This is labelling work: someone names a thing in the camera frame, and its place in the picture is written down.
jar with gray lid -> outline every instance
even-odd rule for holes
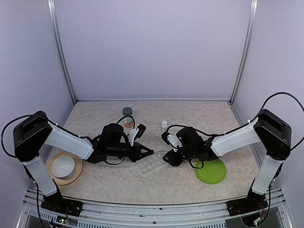
[[[132,108],[130,108],[130,107],[125,107],[125,108],[123,108],[123,116],[132,115],[132,114],[133,114]],[[126,127],[133,127],[134,122],[133,122],[132,118],[126,117],[126,118],[124,119],[124,125],[125,125]]]

gray lid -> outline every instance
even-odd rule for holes
[[[130,107],[123,108],[123,115],[132,115],[132,108]]]

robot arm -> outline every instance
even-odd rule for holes
[[[120,159],[127,157],[136,162],[154,154],[153,150],[135,142],[145,131],[146,127],[142,124],[133,129],[127,137],[121,125],[111,123],[104,127],[101,135],[91,140],[50,123],[43,111],[38,111],[34,115],[35,117],[26,119],[14,128],[15,155],[42,191],[44,201],[41,207],[45,209],[66,214],[69,208],[68,214],[79,216],[82,203],[62,198],[59,188],[39,156],[42,145],[59,148],[94,164],[105,162],[108,156]]]
[[[264,109],[253,121],[227,134],[213,136],[204,141],[192,127],[181,129],[176,136],[162,135],[173,149],[163,159],[172,166],[179,166],[184,160],[199,159],[211,161],[231,151],[254,143],[263,143],[267,153],[257,178],[250,187],[245,199],[228,202],[231,216],[267,207],[265,193],[272,180],[278,176],[284,160],[290,155],[290,126]]]

green plate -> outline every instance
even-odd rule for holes
[[[196,163],[196,167],[201,167],[201,161]],[[213,161],[204,161],[204,168],[195,169],[197,177],[207,184],[218,184],[222,182],[227,174],[225,164],[217,159]]]

white bowl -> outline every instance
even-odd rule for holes
[[[72,157],[64,155],[57,158],[52,165],[52,173],[55,177],[67,179],[75,171],[75,161]]]

